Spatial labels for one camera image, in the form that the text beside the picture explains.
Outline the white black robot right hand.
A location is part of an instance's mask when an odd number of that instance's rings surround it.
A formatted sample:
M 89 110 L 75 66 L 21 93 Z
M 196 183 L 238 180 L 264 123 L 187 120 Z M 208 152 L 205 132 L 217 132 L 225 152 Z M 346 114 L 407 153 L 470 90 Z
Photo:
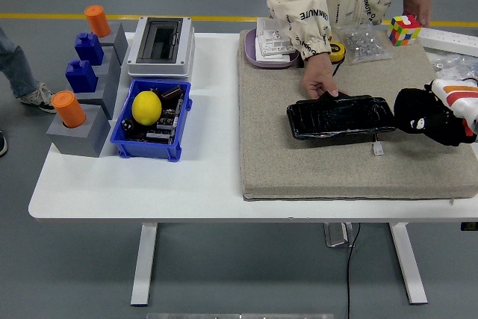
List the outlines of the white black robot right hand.
M 456 117 L 465 119 L 471 128 L 477 124 L 477 80 L 446 80 L 431 83 L 432 92 Z

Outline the person's right hand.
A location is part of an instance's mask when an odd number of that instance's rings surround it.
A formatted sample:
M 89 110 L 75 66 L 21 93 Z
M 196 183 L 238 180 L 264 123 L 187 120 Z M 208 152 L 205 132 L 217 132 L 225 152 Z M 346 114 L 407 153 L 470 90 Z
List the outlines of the person's right hand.
M 313 55 L 307 59 L 301 85 L 309 99 L 319 99 L 325 93 L 338 96 L 338 87 L 332 77 L 333 70 L 328 53 Z

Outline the person's left hand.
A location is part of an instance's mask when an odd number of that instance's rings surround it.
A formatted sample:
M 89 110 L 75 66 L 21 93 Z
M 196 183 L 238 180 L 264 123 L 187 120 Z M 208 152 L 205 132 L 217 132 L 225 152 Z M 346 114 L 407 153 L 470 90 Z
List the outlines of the person's left hand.
M 403 0 L 403 15 L 413 16 L 422 27 L 428 28 L 432 15 L 432 1 Z

